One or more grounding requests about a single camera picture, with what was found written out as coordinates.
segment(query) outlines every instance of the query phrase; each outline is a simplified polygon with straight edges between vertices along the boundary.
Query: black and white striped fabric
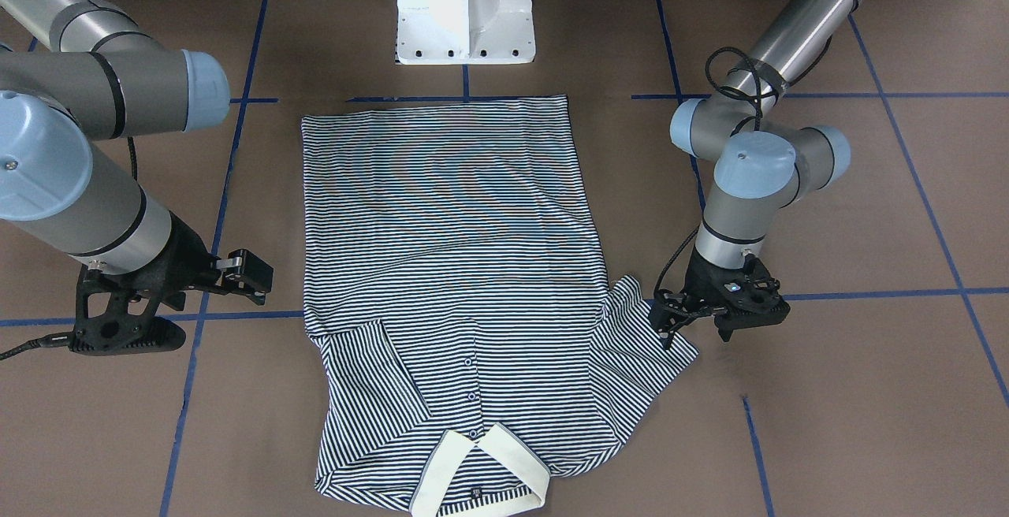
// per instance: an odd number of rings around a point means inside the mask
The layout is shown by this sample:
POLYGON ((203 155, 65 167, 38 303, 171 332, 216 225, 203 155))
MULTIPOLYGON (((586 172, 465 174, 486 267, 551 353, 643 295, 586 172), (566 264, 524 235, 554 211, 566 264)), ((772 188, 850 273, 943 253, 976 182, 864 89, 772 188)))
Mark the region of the black and white striped fabric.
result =
POLYGON ((435 515, 539 507, 696 356, 608 289, 565 97, 303 121, 316 488, 435 515))

